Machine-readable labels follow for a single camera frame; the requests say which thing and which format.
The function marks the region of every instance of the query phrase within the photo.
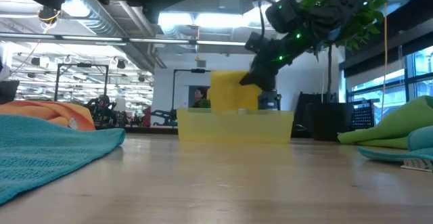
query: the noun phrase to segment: green towel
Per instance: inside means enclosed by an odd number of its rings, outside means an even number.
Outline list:
[[[376,127],[341,133],[344,144],[407,149],[410,132],[433,125],[433,97],[422,96],[391,112]]]

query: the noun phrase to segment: yellow plastic bin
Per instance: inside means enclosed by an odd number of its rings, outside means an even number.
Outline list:
[[[212,112],[226,112],[247,108],[257,110],[257,97],[262,89],[256,85],[240,85],[248,71],[212,71],[208,99]]]
[[[289,143],[293,112],[270,110],[214,113],[210,109],[177,110],[181,142]]]

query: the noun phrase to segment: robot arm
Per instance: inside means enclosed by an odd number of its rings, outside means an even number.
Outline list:
[[[250,72],[241,85],[258,85],[264,91],[275,88],[275,76],[285,65],[308,49],[319,51],[325,42],[335,41],[352,15],[366,0],[325,0],[321,7],[303,10],[302,0],[281,0],[266,11],[272,27],[288,33],[281,40],[267,40],[252,33],[245,48],[256,53]]]

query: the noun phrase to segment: wooden table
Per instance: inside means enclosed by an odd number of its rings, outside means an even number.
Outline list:
[[[122,148],[0,207],[0,223],[431,223],[433,176],[356,147],[180,143]]]

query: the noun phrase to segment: glass wall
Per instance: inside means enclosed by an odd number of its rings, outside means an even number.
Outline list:
[[[433,47],[417,51],[404,57],[406,69],[401,69],[386,75],[386,90],[384,96],[384,117],[400,108],[411,99],[420,96],[433,96]],[[350,102],[365,99],[378,99],[374,103],[375,122],[382,118],[382,94],[384,77],[350,88]]]

